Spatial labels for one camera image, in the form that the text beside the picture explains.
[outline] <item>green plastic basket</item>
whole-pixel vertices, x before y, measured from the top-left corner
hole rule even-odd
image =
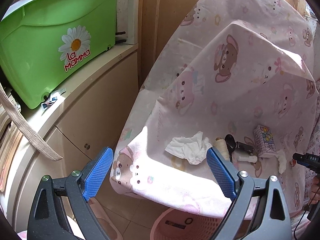
[[[20,0],[0,22],[0,65],[34,109],[115,44],[117,0]]]

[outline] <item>daisy sticker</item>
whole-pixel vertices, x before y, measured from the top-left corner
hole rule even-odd
[[[77,28],[69,28],[67,35],[62,36],[63,44],[58,51],[62,52],[60,60],[64,60],[65,71],[77,65],[84,58],[91,55],[90,52],[90,33],[85,29],[85,26]]]

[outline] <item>hand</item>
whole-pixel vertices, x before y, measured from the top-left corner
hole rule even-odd
[[[314,177],[312,180],[312,186],[311,186],[311,192],[310,192],[310,201],[309,204],[313,205],[313,204],[317,204],[318,201],[320,200],[320,189],[318,186],[319,183],[319,179],[317,177]]]

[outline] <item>tissue box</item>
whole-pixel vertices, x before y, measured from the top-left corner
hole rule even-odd
[[[260,158],[270,158],[276,155],[276,145],[269,128],[258,126],[254,131],[257,153]]]

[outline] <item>tiled floor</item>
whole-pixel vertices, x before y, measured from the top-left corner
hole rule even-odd
[[[96,199],[122,234],[124,240],[149,240],[156,219],[168,209],[151,200],[136,199],[116,193],[106,176]]]

